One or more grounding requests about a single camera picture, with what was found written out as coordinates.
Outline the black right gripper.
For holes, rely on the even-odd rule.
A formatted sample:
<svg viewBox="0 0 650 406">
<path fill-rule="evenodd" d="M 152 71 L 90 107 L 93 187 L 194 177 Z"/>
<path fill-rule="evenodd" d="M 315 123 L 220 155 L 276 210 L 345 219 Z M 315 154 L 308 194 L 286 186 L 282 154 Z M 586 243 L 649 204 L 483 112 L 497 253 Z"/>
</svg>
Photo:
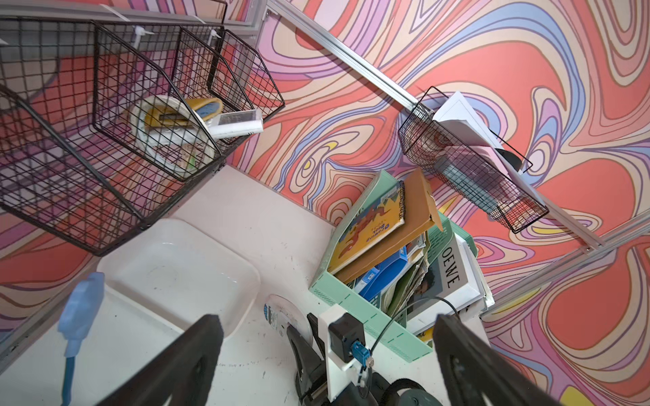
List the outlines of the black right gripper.
<svg viewBox="0 0 650 406">
<path fill-rule="evenodd" d="M 330 405 L 325 363 L 294 326 L 289 325 L 286 334 L 297 365 L 295 387 L 299 405 Z"/>
</svg>

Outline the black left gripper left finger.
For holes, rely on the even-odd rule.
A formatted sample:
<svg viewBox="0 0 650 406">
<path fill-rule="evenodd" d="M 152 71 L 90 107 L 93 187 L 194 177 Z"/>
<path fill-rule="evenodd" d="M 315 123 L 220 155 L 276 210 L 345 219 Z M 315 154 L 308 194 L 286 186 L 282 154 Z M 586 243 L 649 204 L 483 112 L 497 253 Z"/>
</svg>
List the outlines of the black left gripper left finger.
<svg viewBox="0 0 650 406">
<path fill-rule="evenodd" d="M 205 405 L 224 332 L 217 315 L 201 317 L 101 405 Z"/>
</svg>

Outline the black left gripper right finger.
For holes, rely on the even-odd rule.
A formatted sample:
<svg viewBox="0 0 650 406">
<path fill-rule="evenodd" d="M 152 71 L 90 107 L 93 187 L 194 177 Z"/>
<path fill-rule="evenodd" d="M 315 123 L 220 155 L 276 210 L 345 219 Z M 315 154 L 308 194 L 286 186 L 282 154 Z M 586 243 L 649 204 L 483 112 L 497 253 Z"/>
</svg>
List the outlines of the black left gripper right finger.
<svg viewBox="0 0 650 406">
<path fill-rule="evenodd" d="M 557 405 L 455 316 L 439 316 L 434 349 L 452 405 Z"/>
</svg>

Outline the white mouse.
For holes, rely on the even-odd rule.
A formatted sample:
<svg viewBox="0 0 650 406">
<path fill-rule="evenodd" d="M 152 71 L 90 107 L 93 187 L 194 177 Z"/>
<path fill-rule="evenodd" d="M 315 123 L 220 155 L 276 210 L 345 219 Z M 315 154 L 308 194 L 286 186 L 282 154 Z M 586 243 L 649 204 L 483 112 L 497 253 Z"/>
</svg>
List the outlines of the white mouse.
<svg viewBox="0 0 650 406">
<path fill-rule="evenodd" d="M 283 338 L 292 326 L 309 344 L 313 342 L 313 334 L 309 321 L 297 306 L 277 294 L 269 294 L 265 300 L 263 313 L 265 320 L 273 330 Z"/>
</svg>

